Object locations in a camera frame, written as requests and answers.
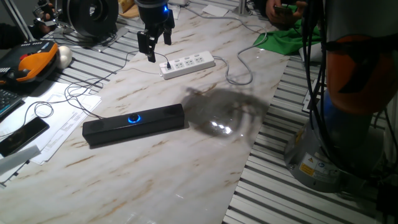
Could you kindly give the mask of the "person's right hand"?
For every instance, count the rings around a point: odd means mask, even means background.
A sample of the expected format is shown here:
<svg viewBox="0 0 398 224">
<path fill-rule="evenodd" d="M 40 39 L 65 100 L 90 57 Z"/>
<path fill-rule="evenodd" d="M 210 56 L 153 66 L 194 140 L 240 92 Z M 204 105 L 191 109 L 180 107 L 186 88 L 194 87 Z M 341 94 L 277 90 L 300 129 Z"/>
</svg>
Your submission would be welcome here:
<svg viewBox="0 0 398 224">
<path fill-rule="evenodd" d="M 275 11 L 275 6 L 282 7 L 281 0 L 268 0 L 266 3 L 266 15 L 268 19 L 276 24 L 289 24 L 293 19 L 290 14 L 280 14 Z"/>
</svg>

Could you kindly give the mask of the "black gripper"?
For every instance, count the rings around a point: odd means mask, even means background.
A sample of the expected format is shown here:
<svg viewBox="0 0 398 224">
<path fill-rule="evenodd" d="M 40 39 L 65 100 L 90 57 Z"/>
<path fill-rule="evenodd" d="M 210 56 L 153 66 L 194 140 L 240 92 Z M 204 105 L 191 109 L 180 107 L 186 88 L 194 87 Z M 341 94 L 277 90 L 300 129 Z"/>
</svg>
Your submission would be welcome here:
<svg viewBox="0 0 398 224">
<path fill-rule="evenodd" d="M 164 34 L 164 44 L 172 44 L 172 29 L 175 28 L 174 15 L 170 14 L 168 0 L 135 0 L 139 16 L 144 23 L 144 31 L 137 33 L 139 51 L 147 56 L 149 62 L 155 63 L 154 46 L 152 37 Z"/>
</svg>

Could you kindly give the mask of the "person's left hand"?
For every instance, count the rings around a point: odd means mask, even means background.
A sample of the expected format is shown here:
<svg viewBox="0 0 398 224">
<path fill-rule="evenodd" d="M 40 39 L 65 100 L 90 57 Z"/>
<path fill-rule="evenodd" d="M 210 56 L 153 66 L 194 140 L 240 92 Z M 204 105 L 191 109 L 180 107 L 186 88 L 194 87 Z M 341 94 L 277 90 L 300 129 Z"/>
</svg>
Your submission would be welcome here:
<svg viewBox="0 0 398 224">
<path fill-rule="evenodd" d="M 297 10 L 292 14 L 296 19 L 301 19 L 304 13 L 305 8 L 307 7 L 306 1 L 297 1 L 295 3 Z"/>
</svg>

